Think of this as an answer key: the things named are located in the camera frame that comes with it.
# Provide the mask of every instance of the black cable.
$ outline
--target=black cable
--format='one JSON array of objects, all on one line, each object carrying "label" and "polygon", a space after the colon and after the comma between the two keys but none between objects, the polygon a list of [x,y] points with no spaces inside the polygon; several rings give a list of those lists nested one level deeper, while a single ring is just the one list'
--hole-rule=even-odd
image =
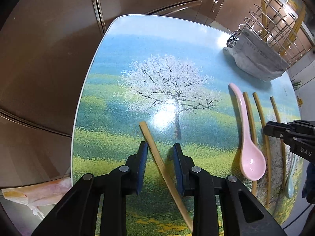
[{"label": "black cable", "polygon": [[293,224],[297,219],[299,219],[299,217],[302,216],[302,215],[304,214],[304,212],[305,212],[306,210],[308,210],[308,208],[309,208],[311,205],[312,205],[312,204],[309,204],[309,205],[306,207],[306,209],[302,211],[301,214],[299,214],[291,223],[289,223],[289,224],[288,224],[286,227],[284,227],[283,229],[286,229],[286,228],[289,227],[291,224]]}]

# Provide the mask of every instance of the small spoon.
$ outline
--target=small spoon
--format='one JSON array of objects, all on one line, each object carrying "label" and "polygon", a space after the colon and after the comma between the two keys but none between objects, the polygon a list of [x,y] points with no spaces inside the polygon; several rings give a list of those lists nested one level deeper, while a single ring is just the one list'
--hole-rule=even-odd
[{"label": "small spoon", "polygon": [[292,180],[292,176],[293,176],[293,171],[294,171],[294,167],[295,167],[295,163],[296,163],[296,154],[293,154],[293,165],[292,165],[292,169],[290,171],[290,174],[288,176],[287,182],[285,184],[285,196],[288,199],[292,199],[293,194],[294,194],[294,185],[293,185],[293,180]]},{"label": "small spoon", "polygon": [[266,171],[266,160],[262,152],[255,146],[250,137],[249,122],[244,97],[240,89],[230,83],[229,87],[235,93],[242,120],[242,150],[239,165],[242,174],[249,180],[261,179]]}]

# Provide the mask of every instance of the table top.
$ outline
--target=table top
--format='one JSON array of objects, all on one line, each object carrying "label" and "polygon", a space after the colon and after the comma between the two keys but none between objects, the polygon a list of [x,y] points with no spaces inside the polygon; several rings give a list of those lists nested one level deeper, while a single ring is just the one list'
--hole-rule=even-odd
[{"label": "table top", "polygon": [[[258,93],[266,121],[275,121],[271,96],[282,122],[300,115],[287,73],[265,82],[241,71],[234,59],[223,53],[228,38],[217,29],[169,17],[126,15],[114,20],[96,51],[82,90],[72,138],[73,183],[85,173],[98,176],[124,164],[144,140],[139,122],[145,120],[171,175],[169,149],[179,142],[195,165],[214,176],[234,174],[251,189],[251,181],[239,169],[241,125],[228,84],[233,82],[248,93],[261,150],[262,129],[253,92]],[[302,160],[298,157],[294,168],[295,195],[287,199],[281,191],[280,141],[270,138],[270,145],[269,212],[282,224],[296,198]],[[292,163],[288,146],[286,152],[288,176]],[[257,198],[264,205],[266,196],[267,175],[257,187]],[[192,215],[193,198],[183,201]],[[126,214],[128,235],[190,234],[151,154],[143,189],[138,197],[127,196]],[[222,222],[219,224],[223,234]]]}]

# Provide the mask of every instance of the white blossom tree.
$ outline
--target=white blossom tree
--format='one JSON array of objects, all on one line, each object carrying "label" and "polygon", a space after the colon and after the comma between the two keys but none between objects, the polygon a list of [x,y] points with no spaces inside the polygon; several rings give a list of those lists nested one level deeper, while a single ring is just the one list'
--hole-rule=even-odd
[{"label": "white blossom tree", "polygon": [[132,70],[123,72],[123,86],[130,89],[125,98],[128,109],[148,111],[174,106],[174,137],[181,139],[180,114],[211,109],[219,95],[205,88],[207,75],[200,75],[194,63],[174,56],[152,56],[133,62]]}]

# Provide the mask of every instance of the screw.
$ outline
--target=screw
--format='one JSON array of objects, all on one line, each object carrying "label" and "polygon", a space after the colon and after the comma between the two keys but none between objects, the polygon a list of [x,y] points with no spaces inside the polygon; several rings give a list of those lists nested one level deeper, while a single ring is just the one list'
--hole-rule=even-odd
[{"label": "screw", "polygon": [[199,173],[201,171],[201,168],[197,167],[197,166],[194,166],[194,167],[192,167],[192,171],[196,172],[196,173]]},{"label": "screw", "polygon": [[126,165],[122,165],[122,166],[119,167],[119,170],[120,170],[121,172],[127,172],[127,171],[129,170],[129,167],[126,166]]},{"label": "screw", "polygon": [[91,180],[91,179],[92,179],[92,174],[90,174],[90,173],[84,174],[84,175],[83,175],[83,179],[84,179],[85,181]]},{"label": "screw", "polygon": [[230,182],[232,182],[232,183],[234,183],[234,182],[237,181],[236,176],[232,176],[232,175],[228,176],[227,179],[228,179]]}]

